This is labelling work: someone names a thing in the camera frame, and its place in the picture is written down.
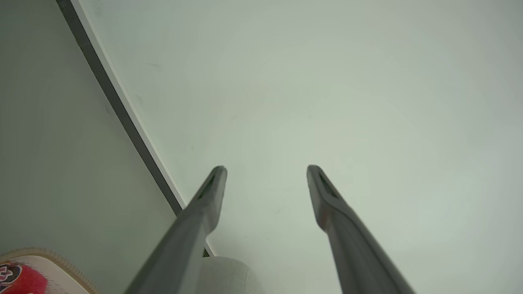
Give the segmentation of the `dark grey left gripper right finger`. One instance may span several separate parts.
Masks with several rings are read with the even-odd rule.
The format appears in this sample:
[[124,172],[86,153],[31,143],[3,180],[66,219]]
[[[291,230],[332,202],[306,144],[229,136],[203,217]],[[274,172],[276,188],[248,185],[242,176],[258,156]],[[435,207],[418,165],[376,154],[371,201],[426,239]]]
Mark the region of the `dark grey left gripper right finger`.
[[316,222],[326,232],[344,294],[412,294],[413,289],[317,165],[307,168]]

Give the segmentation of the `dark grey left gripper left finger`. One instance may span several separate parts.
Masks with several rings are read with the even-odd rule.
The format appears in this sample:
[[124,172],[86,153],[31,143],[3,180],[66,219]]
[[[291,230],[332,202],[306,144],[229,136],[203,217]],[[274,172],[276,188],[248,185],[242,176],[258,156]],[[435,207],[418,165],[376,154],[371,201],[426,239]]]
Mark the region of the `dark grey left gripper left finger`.
[[157,244],[127,294],[193,294],[207,236],[217,227],[227,169],[215,166]]

